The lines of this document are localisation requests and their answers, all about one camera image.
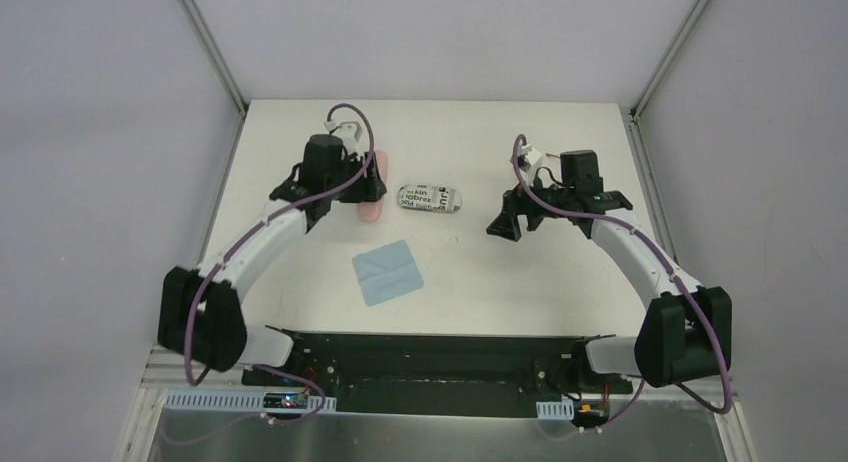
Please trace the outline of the pink glasses case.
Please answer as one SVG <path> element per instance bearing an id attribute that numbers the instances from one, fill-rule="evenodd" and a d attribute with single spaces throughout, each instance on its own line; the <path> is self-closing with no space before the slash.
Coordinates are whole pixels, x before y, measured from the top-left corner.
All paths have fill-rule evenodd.
<path id="1" fill-rule="evenodd" d="M 388 155 L 383 150 L 376 150 L 366 176 L 361 179 L 367 189 L 367 200 L 360 202 L 356 209 L 361 222 L 375 223 L 382 215 L 387 193 L 385 183 L 388 176 L 388 166 Z"/>

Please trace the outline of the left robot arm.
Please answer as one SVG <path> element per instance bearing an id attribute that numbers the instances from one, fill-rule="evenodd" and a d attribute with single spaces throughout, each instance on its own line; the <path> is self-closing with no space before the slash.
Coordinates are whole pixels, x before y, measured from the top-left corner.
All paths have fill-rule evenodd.
<path id="1" fill-rule="evenodd" d="M 386 193 L 372 148 L 360 127 L 344 123 L 315 134 L 303 159 L 270 194 L 252 226 L 231 245 L 194 268 L 165 276 L 157 342 L 217 372 L 266 365 L 281 386 L 297 384 L 305 360 L 280 329 L 249 325 L 242 304 L 255 282 L 294 242 L 308 234 L 333 203 L 376 203 Z"/>

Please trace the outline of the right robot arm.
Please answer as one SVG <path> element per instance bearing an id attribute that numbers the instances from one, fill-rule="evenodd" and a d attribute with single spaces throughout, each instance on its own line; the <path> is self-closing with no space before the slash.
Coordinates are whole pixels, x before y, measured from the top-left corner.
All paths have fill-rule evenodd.
<path id="1" fill-rule="evenodd" d="M 605 190 L 595 152 L 564 152 L 559 161 L 560 179 L 544 184 L 538 178 L 546 167 L 544 154 L 518 148 L 510 158 L 517 185 L 504 193 L 487 233 L 517 241 L 521 217 L 530 231 L 546 219 L 564 218 L 612 259 L 645 308 L 637 335 L 581 344 L 567 366 L 572 386 L 590 392 L 608 374 L 640 377 L 653 387 L 682 387 L 711 376 L 729 385 L 729 294 L 689 275 L 643 231 L 631 202 Z"/>

